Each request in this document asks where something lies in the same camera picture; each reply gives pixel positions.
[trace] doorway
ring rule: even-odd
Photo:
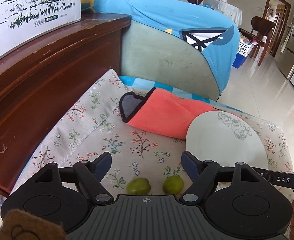
[[[267,52],[272,57],[276,55],[283,33],[286,28],[291,5],[285,0],[267,0],[263,18],[276,24],[272,31]]]

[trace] white plate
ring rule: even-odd
[[[212,160],[234,167],[245,162],[268,168],[265,148],[255,131],[237,116],[210,111],[196,117],[188,128],[186,149],[200,161]]]

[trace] floral tablecloth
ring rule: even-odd
[[[162,184],[165,179],[179,175],[185,183],[184,192],[191,185],[180,162],[181,153],[186,150],[185,141],[149,133],[123,123],[118,102],[128,90],[141,95],[147,92],[126,87],[113,70],[105,73],[44,138],[13,191],[49,162],[68,167],[80,160],[92,161],[104,151],[109,151],[112,153],[112,167],[102,184],[114,197],[126,194],[126,185],[137,177],[149,180],[149,194],[163,194]],[[270,170],[292,173],[288,147],[279,127],[218,103],[213,104],[215,108],[239,116],[259,135]],[[64,186],[75,189],[72,183],[64,183]],[[289,200],[294,198],[292,190],[277,188]]]

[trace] brown furry object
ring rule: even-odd
[[[10,210],[0,229],[0,240],[66,240],[62,227],[19,209]]]

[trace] white plastic basket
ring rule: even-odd
[[[253,49],[253,47],[256,45],[257,43],[254,42],[250,45],[247,45],[246,43],[243,43],[242,41],[239,41],[239,49],[238,49],[238,53],[247,57],[248,54],[250,53],[250,51]]]

